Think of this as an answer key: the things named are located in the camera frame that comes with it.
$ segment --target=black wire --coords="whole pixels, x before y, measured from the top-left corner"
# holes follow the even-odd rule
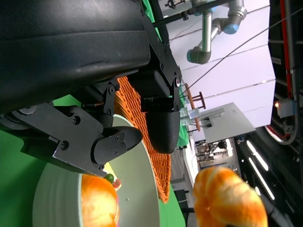
[[[176,35],[176,36],[170,41],[170,44],[172,43],[172,41],[174,41],[176,38],[178,38],[178,36],[179,36],[182,32],[187,31],[188,29],[190,29],[191,27],[193,27],[196,23],[198,23],[198,22],[201,21],[201,20],[202,20],[202,18],[199,19],[198,21],[196,21],[195,23],[193,23],[190,27],[188,27],[188,28],[182,30],[181,32],[179,32],[178,35]]]
[[[228,55],[226,55],[224,58],[222,58],[220,61],[218,61],[218,63],[216,63],[213,67],[210,68],[210,70],[208,70],[205,74],[203,74],[199,79],[197,79],[192,85],[190,85],[188,87],[188,89],[190,89],[193,85],[195,85],[200,79],[202,79],[204,76],[206,76],[211,70],[213,70],[218,64],[220,64],[225,58],[227,58],[228,56],[230,56],[232,53],[234,53],[237,49],[239,49],[240,47],[242,47],[243,45],[245,45],[246,43],[248,43],[250,40],[256,38],[258,35],[262,34],[263,32],[273,28],[274,26],[280,24],[282,21],[286,20],[287,18],[293,16],[294,14],[298,13],[299,11],[301,11],[303,8],[297,10],[296,12],[292,13],[291,15],[283,18],[282,20],[276,22],[275,24],[273,24],[272,26],[264,29],[263,31],[259,32],[258,34],[256,34],[255,36],[253,36],[252,38],[250,38],[249,40],[245,41],[244,43],[242,43],[240,46],[238,46],[236,49],[234,49],[232,52],[230,52]]]

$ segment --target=wooden stool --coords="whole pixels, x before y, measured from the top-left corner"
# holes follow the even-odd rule
[[[198,109],[206,109],[206,106],[205,106],[205,102],[204,102],[204,98],[203,98],[203,95],[202,95],[202,92],[199,92],[199,95],[198,96],[195,96],[195,97],[192,97],[191,93],[190,93],[190,90],[189,90],[189,86],[188,84],[186,83],[185,84],[185,89],[186,89],[186,92],[187,92],[187,96],[188,96],[188,99],[189,99],[189,102],[190,102],[190,106],[191,106],[191,109],[193,110],[195,108],[195,103],[196,101],[200,101],[202,102],[202,106],[198,107]],[[197,129],[195,130],[192,130],[192,131],[188,131],[188,132],[193,132],[193,131],[201,131],[201,127],[200,127],[200,124],[199,124],[199,119],[196,117],[195,118],[195,122],[196,122],[196,127]]]

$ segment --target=white backdrop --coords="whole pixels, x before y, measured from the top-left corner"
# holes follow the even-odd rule
[[[166,2],[160,2],[163,5],[163,15],[170,16],[190,8],[190,3],[187,3],[177,6],[177,11],[174,11],[164,7]],[[186,83],[191,85],[218,60],[269,26],[269,0],[244,0],[244,4],[248,15],[238,32],[234,35],[218,35],[212,42],[212,57],[205,65],[192,64],[186,59],[187,51],[202,39],[202,16],[189,16],[187,21],[178,20],[167,24],[170,47]],[[227,7],[219,6],[213,13],[213,18],[227,17],[227,12]],[[192,95],[202,92],[206,110],[234,102],[255,128],[270,124],[275,74],[267,44],[268,31],[216,66],[191,88]]]

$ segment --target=orange wicker basket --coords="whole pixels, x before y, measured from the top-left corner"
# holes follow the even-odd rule
[[[141,112],[140,96],[126,77],[118,79],[120,90],[116,93],[115,113],[124,116],[143,135],[143,142],[151,159],[155,174],[158,195],[162,202],[169,200],[170,155],[157,153],[148,137],[145,114]]]

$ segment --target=small green ball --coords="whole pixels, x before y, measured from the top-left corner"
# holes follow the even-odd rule
[[[106,178],[110,183],[113,183],[114,180],[115,180],[115,177],[114,177],[114,175],[112,175],[112,174],[106,174],[105,178]]]

